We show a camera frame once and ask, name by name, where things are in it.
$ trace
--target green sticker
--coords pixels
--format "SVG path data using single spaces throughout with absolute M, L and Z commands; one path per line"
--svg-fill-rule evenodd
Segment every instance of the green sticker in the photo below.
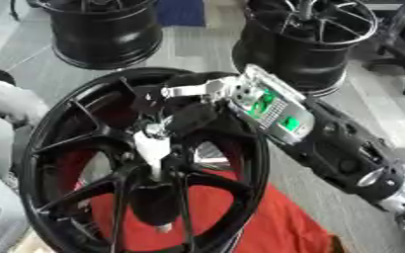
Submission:
M 292 116 L 285 117 L 280 124 L 287 130 L 295 130 L 299 126 L 299 120 Z
M 261 117 L 263 113 L 269 108 L 269 106 L 274 101 L 276 95 L 266 89 L 265 93 L 258 99 L 258 101 L 253 104 L 252 109 L 248 112 L 250 116 L 255 119 Z

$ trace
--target person's arm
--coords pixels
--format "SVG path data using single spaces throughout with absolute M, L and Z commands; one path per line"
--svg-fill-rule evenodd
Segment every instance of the person's arm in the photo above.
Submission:
M 48 111 L 48 106 L 34 92 L 0 81 L 0 114 L 13 123 L 35 126 Z

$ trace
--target rim lip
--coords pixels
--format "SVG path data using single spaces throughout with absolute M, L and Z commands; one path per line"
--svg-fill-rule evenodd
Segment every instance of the rim lip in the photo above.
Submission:
M 49 13 L 54 13 L 54 14 L 66 14 L 66 15 L 81 15 L 81 16 L 96 16 L 96 17 L 102 17 L 106 15 L 117 15 L 117 14 L 124 14 L 125 12 L 129 12 L 132 14 L 137 14 L 141 9 L 144 7 L 145 9 L 148 9 L 149 7 L 152 8 L 154 4 L 158 0 L 144 0 L 142 2 L 139 2 L 138 4 L 135 4 L 133 6 L 128 6 L 123 9 L 119 10 L 114 10 L 114 11 L 109 11 L 109 12 L 81 12 L 81 11 L 66 11 L 66 10 L 60 10 L 52 7 L 50 5 L 50 0 L 37 0 L 37 6 L 47 10 Z
M 40 235 L 42 240 L 45 243 L 47 243 L 47 245 L 49 245 L 52 249 L 58 252 L 84 253 L 82 250 L 77 248 L 76 243 L 67 242 L 62 238 L 62 236 L 57 234 L 55 229 L 53 229 L 53 227 L 51 227 L 50 225 L 47 225 L 47 222 L 37 211 L 35 203 L 39 201 L 38 200 L 39 197 L 37 196 L 37 189 L 36 189 L 35 162 L 37 161 L 37 158 L 32 154 L 34 146 L 41 144 L 41 142 L 45 139 L 44 131 L 47 128 L 49 128 L 50 125 L 53 125 L 54 123 L 57 122 L 58 117 L 62 115 L 60 109 L 72 97 L 78 96 L 87 97 L 90 94 L 93 94 L 94 91 L 99 90 L 99 87 L 104 88 L 106 86 L 112 85 L 114 81 L 118 80 L 122 76 L 132 75 L 132 77 L 142 78 L 143 76 L 148 77 L 149 74 L 150 76 L 158 76 L 161 73 L 170 74 L 170 76 L 172 77 L 176 74 L 187 74 L 191 72 L 187 70 L 173 69 L 173 68 L 139 68 L 139 69 L 127 69 L 105 75 L 103 77 L 92 80 L 91 82 L 81 86 L 80 88 L 74 90 L 73 92 L 65 96 L 46 114 L 46 116 L 41 120 L 38 127 L 34 129 L 22 160 L 23 173 L 20 175 L 20 182 L 22 182 L 22 184 L 20 184 L 20 197 L 23 202 L 26 215 L 30 220 L 32 227 Z M 58 117 L 55 117 L 55 121 L 52 119 L 53 115 L 58 115 Z M 268 146 L 265 139 L 260 134 L 257 136 L 257 139 L 259 140 L 257 140 L 256 153 L 261 154 L 261 156 L 265 154 L 268 155 Z M 225 243 L 228 243 L 229 240 L 226 240 L 226 237 L 228 236 L 227 239 L 234 237 L 234 235 L 246 224 L 247 220 L 249 220 L 249 218 L 252 216 L 252 214 L 258 207 L 258 204 L 261 201 L 261 198 L 264 195 L 264 190 L 267 186 L 270 161 L 269 159 L 257 159 L 257 161 L 262 163 L 259 164 L 261 165 L 260 167 L 262 173 L 261 175 L 259 175 L 259 178 L 257 180 L 254 180 L 257 181 L 256 186 L 258 187 L 254 188 L 255 195 L 252 198 L 253 200 L 250 201 L 249 207 L 246 207 L 247 209 L 245 209 L 242 212 L 242 215 L 239 215 L 238 219 L 235 221 L 235 224 L 230 225 L 229 229 L 227 229 L 224 234 L 222 234 L 218 238 L 213 238 L 212 242 L 210 243 L 211 247 L 207 245 L 206 248 L 203 248 L 203 252 L 212 252 L 218 249 L 220 246 L 225 245 Z
M 269 29 L 267 26 L 265 26 L 261 21 L 259 21 L 257 19 L 257 15 L 256 15 L 256 11 L 252 10 L 252 8 L 250 6 L 246 6 L 244 9 L 244 14 L 246 16 L 247 20 L 253 21 L 257 26 L 259 26 L 260 28 L 264 29 L 266 32 L 272 33 L 272 34 L 276 34 L 276 35 L 280 35 L 284 38 L 290 39 L 290 40 L 294 40 L 297 42 L 302 42 L 302 43 L 309 43 L 309 44 L 314 44 L 314 45 L 319 45 L 319 46 L 333 46 L 333 45 L 352 45 L 354 43 L 358 43 L 358 42 L 362 42 L 368 38 L 370 38 L 377 30 L 378 27 L 378 22 L 377 22 L 377 18 L 376 15 L 361 1 L 359 0 L 352 0 L 353 2 L 357 3 L 360 7 L 365 8 L 365 11 L 368 12 L 369 14 L 369 18 L 372 20 L 372 22 L 370 22 L 370 29 L 365 33 L 365 35 L 354 39 L 354 40 L 350 40 L 350 41 L 346 41 L 346 42 L 307 42 L 304 41 L 300 38 L 296 38 L 296 37 L 292 37 L 292 36 L 287 36 L 284 34 L 280 34 L 277 33 L 275 31 L 272 31 L 271 29 Z
M 96 62 L 88 63 L 86 61 L 76 60 L 70 56 L 67 56 L 66 54 L 62 53 L 61 50 L 59 50 L 59 47 L 56 44 L 56 38 L 53 38 L 52 50 L 60 60 L 69 65 L 83 69 L 112 70 L 138 64 L 152 56 L 160 48 L 160 45 L 163 42 L 163 32 L 160 28 L 157 29 L 156 36 L 156 42 L 153 43 L 149 48 L 140 50 L 136 53 L 126 54 L 121 57 L 123 60 L 107 61 L 105 63 L 98 62 L 98 60 Z

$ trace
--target black wheel rim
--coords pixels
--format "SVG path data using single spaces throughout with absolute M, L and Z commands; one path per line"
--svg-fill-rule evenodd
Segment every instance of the black wheel rim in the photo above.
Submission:
M 113 73 L 72 92 L 41 121 L 23 158 L 20 195 L 34 229 L 54 250 L 69 253 L 134 252 L 123 247 L 122 218 L 127 209 L 129 195 L 139 186 L 139 179 L 144 180 L 146 170 L 145 165 L 138 164 L 136 159 L 124 163 L 116 158 L 133 149 L 126 141 L 130 139 L 130 132 L 125 130 L 130 121 L 136 123 L 138 114 L 134 111 L 130 113 L 128 101 L 132 93 L 129 91 L 131 86 L 151 87 L 152 83 L 158 87 L 172 76 L 185 73 L 189 72 L 164 68 L 130 69 Z M 123 98 L 123 104 L 112 100 L 110 94 L 114 93 Z M 109 109 L 113 112 L 116 108 L 120 109 L 120 112 L 128 112 L 127 115 L 119 115 L 119 120 L 112 122 L 107 118 L 108 114 L 104 117 L 100 113 L 108 113 Z M 267 144 L 260 135 L 249 130 L 248 126 L 234 116 L 227 114 L 222 118 L 222 122 L 174 142 L 184 151 L 182 156 L 186 158 L 182 160 L 186 161 L 190 161 L 189 150 L 207 140 L 215 143 L 221 150 L 244 146 L 243 149 L 235 149 L 241 150 L 239 155 L 242 163 L 239 172 L 242 178 L 238 182 L 227 180 L 207 173 L 193 163 L 181 164 L 173 171 L 168 171 L 168 175 L 171 175 L 170 182 L 178 193 L 180 214 L 186 231 L 185 243 L 164 250 L 142 252 L 215 252 L 237 234 L 258 206 L 269 173 Z M 233 127 L 225 127 L 225 121 L 234 121 Z M 81 130 L 87 133 L 78 134 Z M 73 190 L 72 186 L 78 181 L 79 174 L 59 178 L 62 174 L 58 174 L 57 169 L 68 160 L 69 154 L 89 152 L 90 155 L 97 150 L 109 158 L 111 167 L 115 169 L 111 174 L 77 190 Z M 234 152 L 227 152 L 226 155 L 232 155 Z M 76 173 L 72 172 L 75 171 L 73 167 L 68 167 L 68 171 Z M 191 214 L 187 191 L 195 185 L 219 188 L 234 196 L 234 202 L 228 212 L 200 235 L 193 234 L 192 221 L 188 218 Z M 106 193 L 114 194 L 115 198 L 113 217 L 116 222 L 113 222 L 112 226 L 112 239 L 91 240 L 82 236 L 83 230 L 72 225 L 72 216 L 77 214 L 77 209 L 75 207 L 73 211 L 71 206 L 78 206 L 78 203 L 86 199 Z
M 377 29 L 377 19 L 359 0 L 313 1 L 312 18 L 302 21 L 299 1 L 257 1 L 246 9 L 248 19 L 287 38 L 320 45 L 362 42 Z

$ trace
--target screw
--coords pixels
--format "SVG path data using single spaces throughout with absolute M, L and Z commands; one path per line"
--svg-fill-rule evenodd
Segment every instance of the screw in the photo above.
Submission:
M 134 154 L 131 152 L 126 152 L 121 156 L 122 161 L 130 161 L 133 160 Z
M 172 223 L 167 223 L 165 225 L 159 225 L 156 227 L 156 230 L 160 233 L 168 233 L 172 230 Z

